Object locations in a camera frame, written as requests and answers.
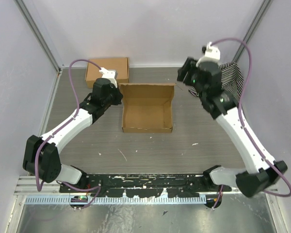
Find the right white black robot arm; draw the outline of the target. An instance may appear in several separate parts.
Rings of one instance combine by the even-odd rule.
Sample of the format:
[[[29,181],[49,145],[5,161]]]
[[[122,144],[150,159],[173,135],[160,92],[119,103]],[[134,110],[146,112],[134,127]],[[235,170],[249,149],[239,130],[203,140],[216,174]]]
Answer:
[[[288,166],[277,161],[261,144],[238,107],[231,92],[222,87],[222,72],[215,61],[188,57],[178,69],[179,82],[195,89],[201,104],[225,130],[238,150],[245,169],[214,166],[204,172],[204,187],[215,191],[220,185],[238,188],[248,198],[276,184]]]

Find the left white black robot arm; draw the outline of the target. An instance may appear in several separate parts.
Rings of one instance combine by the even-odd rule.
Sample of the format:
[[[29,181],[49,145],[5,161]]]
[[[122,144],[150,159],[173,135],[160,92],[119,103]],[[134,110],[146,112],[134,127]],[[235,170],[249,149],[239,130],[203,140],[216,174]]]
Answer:
[[[95,123],[112,105],[121,104],[122,94],[114,78],[98,78],[93,90],[78,108],[53,130],[42,136],[32,135],[27,139],[23,169],[36,176],[36,181],[69,183],[81,193],[88,181],[80,169],[61,163],[63,148],[81,131]]]

